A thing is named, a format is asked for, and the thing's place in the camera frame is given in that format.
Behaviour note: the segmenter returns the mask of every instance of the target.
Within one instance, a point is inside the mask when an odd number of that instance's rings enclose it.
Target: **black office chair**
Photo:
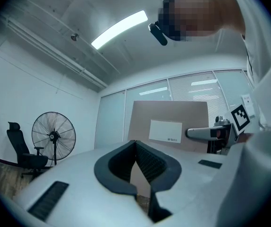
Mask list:
[[[35,147],[37,155],[30,154],[18,123],[9,122],[7,134],[17,153],[18,166],[24,169],[32,169],[30,172],[22,173],[21,178],[23,178],[23,175],[32,175],[34,179],[41,173],[41,169],[48,161],[48,157],[39,155],[39,150],[43,149],[43,147]]]

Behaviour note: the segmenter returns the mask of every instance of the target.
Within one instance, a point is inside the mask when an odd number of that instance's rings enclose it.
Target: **window blinds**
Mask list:
[[[221,89],[225,94],[227,103],[229,105],[229,110],[243,102],[241,97],[242,95],[250,95],[255,111],[255,117],[250,118],[252,123],[246,129],[246,132],[258,132],[259,110],[252,94],[252,88],[245,74],[242,71],[218,71],[215,72],[215,75],[221,85]]]
[[[125,92],[101,98],[96,128],[95,147],[123,141]]]
[[[221,88],[212,72],[169,79],[174,101],[204,101],[208,105],[209,127],[228,111]]]
[[[170,101],[167,81],[161,81],[127,90],[125,106],[124,140],[128,139],[134,101]]]

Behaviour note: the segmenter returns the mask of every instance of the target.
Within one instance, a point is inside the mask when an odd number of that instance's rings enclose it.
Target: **fan stand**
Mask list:
[[[54,161],[55,161],[55,165],[57,164],[57,140],[61,138],[61,136],[59,135],[59,133],[57,131],[52,131],[50,133],[50,140],[52,141],[52,143],[54,144]]]

